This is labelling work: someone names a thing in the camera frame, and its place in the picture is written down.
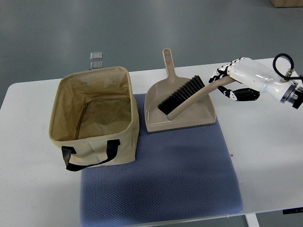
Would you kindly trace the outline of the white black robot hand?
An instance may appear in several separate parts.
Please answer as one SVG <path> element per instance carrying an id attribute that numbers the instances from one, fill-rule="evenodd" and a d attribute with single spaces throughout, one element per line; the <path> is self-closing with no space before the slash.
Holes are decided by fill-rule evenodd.
<path id="1" fill-rule="evenodd" d="M 253 93 L 268 93 L 279 102 L 292 84 L 292 82 L 283 83 L 274 69 L 271 70 L 255 60 L 245 57 L 233 60 L 231 63 L 218 68 L 209 79 L 209 83 L 226 76 L 248 86 Z"/>

